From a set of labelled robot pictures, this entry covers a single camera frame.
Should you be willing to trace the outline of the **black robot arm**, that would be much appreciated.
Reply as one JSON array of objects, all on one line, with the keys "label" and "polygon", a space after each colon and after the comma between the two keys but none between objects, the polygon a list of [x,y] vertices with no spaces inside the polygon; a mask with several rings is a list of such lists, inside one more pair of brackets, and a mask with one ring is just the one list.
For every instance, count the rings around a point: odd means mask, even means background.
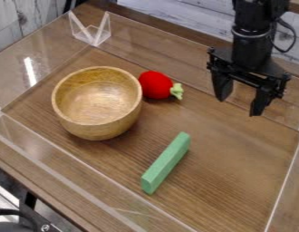
[{"label": "black robot arm", "polygon": [[207,68],[212,74],[215,97],[224,101],[233,91],[233,82],[241,82],[256,89],[251,103],[251,116],[260,116],[276,98],[281,98],[292,75],[273,61],[272,49],[287,53],[275,45],[277,24],[296,34],[293,27],[281,19],[289,11],[291,0],[232,0],[235,22],[231,28],[233,43],[231,49],[208,49]]}]

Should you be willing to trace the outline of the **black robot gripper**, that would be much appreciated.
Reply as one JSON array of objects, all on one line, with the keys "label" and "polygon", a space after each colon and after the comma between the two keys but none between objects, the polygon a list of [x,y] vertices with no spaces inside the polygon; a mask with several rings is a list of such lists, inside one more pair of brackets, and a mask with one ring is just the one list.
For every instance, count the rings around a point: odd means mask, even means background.
[{"label": "black robot gripper", "polygon": [[251,116],[260,116],[275,98],[281,98],[291,79],[271,58],[276,28],[245,30],[232,27],[233,44],[229,49],[208,49],[207,68],[212,74],[215,97],[224,101],[233,91],[237,81],[256,89],[251,104]]}]

